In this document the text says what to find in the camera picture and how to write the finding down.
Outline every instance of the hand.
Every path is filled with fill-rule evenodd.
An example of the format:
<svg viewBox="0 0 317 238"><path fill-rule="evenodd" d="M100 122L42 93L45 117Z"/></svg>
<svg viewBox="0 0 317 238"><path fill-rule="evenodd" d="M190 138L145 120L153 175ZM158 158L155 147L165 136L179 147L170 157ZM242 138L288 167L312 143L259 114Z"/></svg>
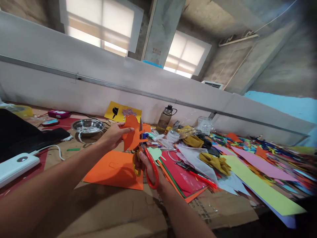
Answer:
<svg viewBox="0 0 317 238"><path fill-rule="evenodd" d="M103 144L109 151L115 149L122 141L122 135L134 131L134 128L124 128L124 122L113 124L95 144Z"/></svg>
<svg viewBox="0 0 317 238"><path fill-rule="evenodd" d="M139 152L139 157L140 157L141 162L139 162L138 156L135 152L133 155L135 169L137 169L137 170L142 169L142 171L144 171L146 169L146 173L148 174L149 179L151 180L152 184L155 184L156 179L155 179L154 170L152 168L152 164L150 163L149 159L142 151ZM159 185L158 185L157 190L160 191L160 190L162 190L163 185L167 182L167 180L165 179L164 175L162 174L162 172L160 171L159 168L158 168L158 179L159 179Z"/></svg>

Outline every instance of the window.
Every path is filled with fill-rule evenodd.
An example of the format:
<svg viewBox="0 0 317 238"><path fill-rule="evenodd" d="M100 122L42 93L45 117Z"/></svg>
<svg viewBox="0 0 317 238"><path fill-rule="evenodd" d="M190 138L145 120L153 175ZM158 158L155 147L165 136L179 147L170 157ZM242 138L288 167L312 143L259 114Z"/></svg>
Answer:
<svg viewBox="0 0 317 238"><path fill-rule="evenodd" d="M191 78L198 75L211 45L176 31L164 69Z"/></svg>
<svg viewBox="0 0 317 238"><path fill-rule="evenodd" d="M68 35L121 56L135 53L142 9L127 0L64 1Z"/></svg>

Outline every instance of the stainless steel bowl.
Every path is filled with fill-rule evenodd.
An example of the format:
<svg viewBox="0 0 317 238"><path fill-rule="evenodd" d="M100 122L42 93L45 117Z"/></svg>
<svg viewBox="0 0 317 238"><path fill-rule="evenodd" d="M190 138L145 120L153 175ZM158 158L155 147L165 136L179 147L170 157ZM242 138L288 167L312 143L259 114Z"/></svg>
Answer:
<svg viewBox="0 0 317 238"><path fill-rule="evenodd" d="M95 119L81 119L81 120L78 120L78 121L75 121L72 123L71 125L72 129L76 132L81 132L81 129L83 127L88 127L88 128L96 128L96 129L99 129L99 130L103 130L105 128L105 125L99 121L99 120L95 120ZM82 132L81 135L82 136L87 136L87 137L93 137L93 136L96 136L97 134L99 133L98 132Z"/></svg>

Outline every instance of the yellow card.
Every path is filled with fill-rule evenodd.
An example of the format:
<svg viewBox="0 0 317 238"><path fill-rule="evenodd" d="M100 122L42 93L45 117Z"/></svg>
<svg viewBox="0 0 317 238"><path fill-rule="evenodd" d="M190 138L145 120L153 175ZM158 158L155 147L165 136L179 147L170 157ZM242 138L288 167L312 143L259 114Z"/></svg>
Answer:
<svg viewBox="0 0 317 238"><path fill-rule="evenodd" d="M248 169L248 167L246 167L236 156L222 155L222 157L226 159L226 163L231 167L232 172L250 186L250 188L252 188L282 216L290 216L306 212L304 208L267 185L262 179Z"/></svg>
<svg viewBox="0 0 317 238"><path fill-rule="evenodd" d="M116 122L123 122L125 121L125 117L127 117L129 114L136 116L138 122L140 122L142 114L141 110L123 106L121 104L111 101L104 117L114 120Z"/></svg>

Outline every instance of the window blind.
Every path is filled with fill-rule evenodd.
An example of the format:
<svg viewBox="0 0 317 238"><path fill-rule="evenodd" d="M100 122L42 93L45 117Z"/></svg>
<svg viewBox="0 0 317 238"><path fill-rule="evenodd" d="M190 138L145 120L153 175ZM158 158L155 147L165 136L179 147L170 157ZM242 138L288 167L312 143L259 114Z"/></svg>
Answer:
<svg viewBox="0 0 317 238"><path fill-rule="evenodd" d="M176 31L164 67L198 75L210 48L210 44Z"/></svg>
<svg viewBox="0 0 317 238"><path fill-rule="evenodd" d="M90 39L91 44L96 45L95 38L89 38L76 29L109 43L104 47L100 41L99 47L108 50L109 45L115 45L135 52L143 10L127 1L114 0L66 0L66 10L68 35L78 39L85 36L87 41L83 41Z"/></svg>

